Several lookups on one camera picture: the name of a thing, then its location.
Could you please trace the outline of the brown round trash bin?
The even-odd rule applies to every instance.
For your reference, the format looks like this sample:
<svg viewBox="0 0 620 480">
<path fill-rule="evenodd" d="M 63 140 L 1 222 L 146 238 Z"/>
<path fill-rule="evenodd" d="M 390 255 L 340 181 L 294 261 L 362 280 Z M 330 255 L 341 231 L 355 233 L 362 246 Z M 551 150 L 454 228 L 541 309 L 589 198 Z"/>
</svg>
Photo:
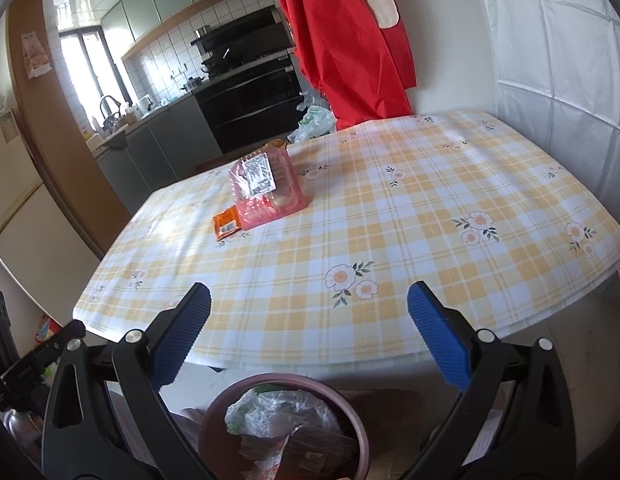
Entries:
<svg viewBox="0 0 620 480">
<path fill-rule="evenodd" d="M 219 479 L 364 479 L 369 443 L 340 393 L 294 374 L 260 374 L 206 411 L 198 453 Z"/>
</svg>

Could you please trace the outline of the grey kitchen cabinets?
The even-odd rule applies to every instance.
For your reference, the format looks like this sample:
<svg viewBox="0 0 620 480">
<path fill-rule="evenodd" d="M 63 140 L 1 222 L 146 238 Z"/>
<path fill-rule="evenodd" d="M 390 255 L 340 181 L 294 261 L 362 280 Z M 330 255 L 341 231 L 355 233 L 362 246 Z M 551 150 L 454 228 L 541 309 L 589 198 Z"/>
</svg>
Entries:
<svg viewBox="0 0 620 480">
<path fill-rule="evenodd" d="M 96 162 L 127 210 L 222 157 L 195 96 L 184 96 L 117 133 Z"/>
</svg>

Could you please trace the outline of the white refrigerator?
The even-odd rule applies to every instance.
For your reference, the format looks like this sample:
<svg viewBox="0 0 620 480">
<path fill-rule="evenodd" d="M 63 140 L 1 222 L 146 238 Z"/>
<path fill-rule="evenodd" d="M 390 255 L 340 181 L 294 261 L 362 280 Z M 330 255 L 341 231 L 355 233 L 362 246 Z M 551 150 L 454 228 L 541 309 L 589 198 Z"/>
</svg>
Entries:
<svg viewBox="0 0 620 480">
<path fill-rule="evenodd" d="M 98 266 L 48 192 L 11 110 L 0 113 L 0 260 L 59 324 L 71 321 Z"/>
</svg>

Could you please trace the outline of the clear thin plastic bag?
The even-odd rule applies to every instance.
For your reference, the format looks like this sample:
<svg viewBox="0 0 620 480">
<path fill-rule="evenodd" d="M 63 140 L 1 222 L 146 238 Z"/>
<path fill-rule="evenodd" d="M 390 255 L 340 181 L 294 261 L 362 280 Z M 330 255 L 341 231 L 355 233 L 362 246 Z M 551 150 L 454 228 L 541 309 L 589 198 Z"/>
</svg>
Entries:
<svg viewBox="0 0 620 480">
<path fill-rule="evenodd" d="M 264 460 L 275 445 L 307 432 L 312 437 L 340 438 L 337 416 L 315 394 L 273 384 L 250 388 L 226 408 L 226 430 L 240 437 L 239 453 L 248 460 Z"/>
</svg>

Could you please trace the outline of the orange sauce packet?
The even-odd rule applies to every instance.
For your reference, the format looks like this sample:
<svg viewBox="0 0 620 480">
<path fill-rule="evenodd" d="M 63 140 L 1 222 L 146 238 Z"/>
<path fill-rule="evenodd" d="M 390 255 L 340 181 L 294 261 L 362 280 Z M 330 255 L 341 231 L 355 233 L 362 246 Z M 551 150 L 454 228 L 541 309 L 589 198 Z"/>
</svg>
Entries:
<svg viewBox="0 0 620 480">
<path fill-rule="evenodd" d="M 216 214 L 212 219 L 212 223 L 215 238 L 218 242 L 241 230 L 240 218 L 235 206 Z"/>
</svg>

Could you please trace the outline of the yellow checked floral tablecloth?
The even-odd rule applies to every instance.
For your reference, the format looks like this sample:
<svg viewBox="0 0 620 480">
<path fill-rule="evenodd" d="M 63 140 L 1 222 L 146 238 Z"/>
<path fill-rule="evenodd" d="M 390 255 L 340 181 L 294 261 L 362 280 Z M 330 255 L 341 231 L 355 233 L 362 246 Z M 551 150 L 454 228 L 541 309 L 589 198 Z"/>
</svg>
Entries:
<svg viewBox="0 0 620 480">
<path fill-rule="evenodd" d="M 482 112 L 365 122 L 289 148 L 308 205 L 218 240 L 219 168 L 154 192 L 73 315 L 116 340 L 192 284 L 212 312 L 191 362 L 333 366 L 421 356 L 406 294 L 425 282 L 470 323 L 517 332 L 620 267 L 620 225 L 569 170 Z"/>
</svg>

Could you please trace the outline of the chrome sink faucet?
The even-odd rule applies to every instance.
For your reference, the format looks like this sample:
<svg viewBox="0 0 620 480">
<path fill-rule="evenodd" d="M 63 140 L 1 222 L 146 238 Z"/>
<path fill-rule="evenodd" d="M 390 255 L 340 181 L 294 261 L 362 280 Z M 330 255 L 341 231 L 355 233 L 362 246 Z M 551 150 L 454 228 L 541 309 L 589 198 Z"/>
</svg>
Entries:
<svg viewBox="0 0 620 480">
<path fill-rule="evenodd" d="M 119 122 L 121 117 L 121 102 L 113 96 L 103 96 L 99 101 L 99 109 L 101 111 L 104 122 L 102 128 L 112 131 L 114 126 Z"/>
</svg>

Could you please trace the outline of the pink clear plastic container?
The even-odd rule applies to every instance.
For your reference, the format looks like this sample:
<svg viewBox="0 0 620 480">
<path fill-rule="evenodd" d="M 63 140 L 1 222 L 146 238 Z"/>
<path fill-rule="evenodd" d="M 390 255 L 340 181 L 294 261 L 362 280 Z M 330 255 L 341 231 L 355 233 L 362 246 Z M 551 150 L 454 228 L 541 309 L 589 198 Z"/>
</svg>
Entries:
<svg viewBox="0 0 620 480">
<path fill-rule="evenodd" d="M 240 226 L 251 230 L 295 214 L 308 205 L 287 148 L 265 146 L 229 169 Z"/>
</svg>

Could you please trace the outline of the black oven unit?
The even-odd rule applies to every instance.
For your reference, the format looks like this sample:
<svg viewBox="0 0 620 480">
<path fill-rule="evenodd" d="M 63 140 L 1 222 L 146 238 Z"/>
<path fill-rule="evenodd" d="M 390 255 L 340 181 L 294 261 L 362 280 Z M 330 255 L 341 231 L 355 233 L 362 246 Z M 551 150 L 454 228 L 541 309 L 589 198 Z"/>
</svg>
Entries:
<svg viewBox="0 0 620 480">
<path fill-rule="evenodd" d="M 191 45 L 208 75 L 195 98 L 222 152 L 297 128 L 302 89 L 287 22 L 276 6 L 209 27 Z"/>
</svg>

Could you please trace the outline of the white green plastic bag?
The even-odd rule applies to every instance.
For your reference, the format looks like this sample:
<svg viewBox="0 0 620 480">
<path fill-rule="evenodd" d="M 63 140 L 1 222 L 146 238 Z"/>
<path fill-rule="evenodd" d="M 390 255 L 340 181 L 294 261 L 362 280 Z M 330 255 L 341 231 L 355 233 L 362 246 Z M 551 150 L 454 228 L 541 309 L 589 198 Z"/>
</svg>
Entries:
<svg viewBox="0 0 620 480">
<path fill-rule="evenodd" d="M 336 128 L 336 117 L 326 107 L 310 105 L 298 127 L 287 136 L 289 143 L 301 143 L 331 133 Z"/>
</svg>

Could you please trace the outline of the white quilted cover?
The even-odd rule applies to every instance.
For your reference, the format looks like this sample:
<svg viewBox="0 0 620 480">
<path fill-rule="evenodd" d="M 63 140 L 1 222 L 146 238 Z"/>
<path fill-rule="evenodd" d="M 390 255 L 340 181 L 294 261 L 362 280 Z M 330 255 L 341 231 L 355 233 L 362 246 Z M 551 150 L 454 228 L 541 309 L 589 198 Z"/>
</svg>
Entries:
<svg viewBox="0 0 620 480">
<path fill-rule="evenodd" d="M 620 131 L 620 17 L 608 0 L 484 0 L 496 114 L 538 144 L 591 124 Z"/>
</svg>

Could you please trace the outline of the steel cooking pot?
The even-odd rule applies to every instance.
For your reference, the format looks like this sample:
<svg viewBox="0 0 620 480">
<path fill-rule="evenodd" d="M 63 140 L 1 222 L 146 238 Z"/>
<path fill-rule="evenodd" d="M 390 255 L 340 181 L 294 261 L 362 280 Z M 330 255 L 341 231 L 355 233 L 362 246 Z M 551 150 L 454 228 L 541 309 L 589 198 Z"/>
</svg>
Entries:
<svg viewBox="0 0 620 480">
<path fill-rule="evenodd" d="M 206 36 L 209 34 L 210 30 L 211 30 L 210 25 L 203 25 L 195 30 L 195 34 L 197 37 Z"/>
</svg>

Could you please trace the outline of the red hanging apron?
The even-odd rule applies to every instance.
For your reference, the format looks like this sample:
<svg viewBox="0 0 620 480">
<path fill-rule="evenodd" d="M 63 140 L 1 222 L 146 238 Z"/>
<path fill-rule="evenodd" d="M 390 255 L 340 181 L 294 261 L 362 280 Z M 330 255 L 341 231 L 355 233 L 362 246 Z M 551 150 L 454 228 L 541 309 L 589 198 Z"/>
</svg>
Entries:
<svg viewBox="0 0 620 480">
<path fill-rule="evenodd" d="M 395 0 L 278 0 L 301 72 L 327 99 L 339 129 L 407 116 L 417 86 Z"/>
</svg>

